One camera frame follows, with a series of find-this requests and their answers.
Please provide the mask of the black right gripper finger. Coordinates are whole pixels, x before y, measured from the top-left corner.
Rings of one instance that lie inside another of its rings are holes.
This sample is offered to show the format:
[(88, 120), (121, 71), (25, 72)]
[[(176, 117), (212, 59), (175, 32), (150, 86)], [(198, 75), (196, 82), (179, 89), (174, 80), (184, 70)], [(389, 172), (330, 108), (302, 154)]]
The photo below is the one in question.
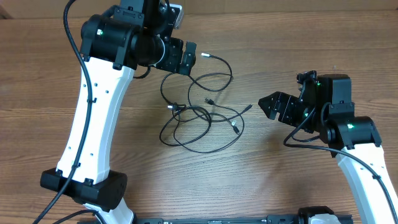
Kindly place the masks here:
[(277, 100), (279, 99), (279, 96), (280, 96), (280, 92), (276, 91), (268, 96), (261, 98), (258, 101), (258, 105), (261, 108), (273, 107), (276, 104)]
[(263, 106), (262, 110), (269, 119), (275, 120), (277, 114), (277, 108), (275, 106)]

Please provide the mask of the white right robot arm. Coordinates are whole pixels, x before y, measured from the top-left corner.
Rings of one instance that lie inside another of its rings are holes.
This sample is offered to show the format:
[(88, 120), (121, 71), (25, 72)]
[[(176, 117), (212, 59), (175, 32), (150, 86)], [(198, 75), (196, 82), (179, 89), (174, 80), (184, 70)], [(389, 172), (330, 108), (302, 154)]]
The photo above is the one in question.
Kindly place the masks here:
[(283, 144), (323, 150), (344, 173), (363, 223), (397, 223), (397, 194), (374, 121), (355, 115), (346, 74), (299, 73), (299, 96), (276, 91), (258, 101), (269, 119), (294, 127)]

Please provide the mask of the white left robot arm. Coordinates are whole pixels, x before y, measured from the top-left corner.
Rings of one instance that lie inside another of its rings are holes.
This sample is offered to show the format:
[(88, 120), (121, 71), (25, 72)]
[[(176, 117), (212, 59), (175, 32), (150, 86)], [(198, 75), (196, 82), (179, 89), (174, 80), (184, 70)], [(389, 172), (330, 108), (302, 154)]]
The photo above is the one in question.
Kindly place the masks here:
[(124, 193), (127, 176), (110, 168), (118, 114), (137, 67), (189, 75), (196, 44), (172, 37), (183, 7), (168, 1), (121, 1), (81, 27), (73, 50), (81, 84), (70, 136), (57, 166), (40, 184), (85, 206), (100, 223), (133, 223)]

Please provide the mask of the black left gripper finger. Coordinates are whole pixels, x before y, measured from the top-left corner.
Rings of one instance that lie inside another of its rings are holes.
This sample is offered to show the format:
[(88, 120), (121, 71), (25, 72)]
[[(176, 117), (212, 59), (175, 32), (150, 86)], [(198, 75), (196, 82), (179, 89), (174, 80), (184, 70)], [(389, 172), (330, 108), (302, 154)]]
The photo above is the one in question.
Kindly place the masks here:
[(184, 58), (194, 59), (196, 57), (196, 49), (197, 49), (196, 43), (187, 41), (185, 46)]
[(192, 67), (194, 65), (195, 65), (195, 57), (192, 58), (185, 57), (182, 59), (178, 73), (181, 75), (189, 76), (191, 74)]

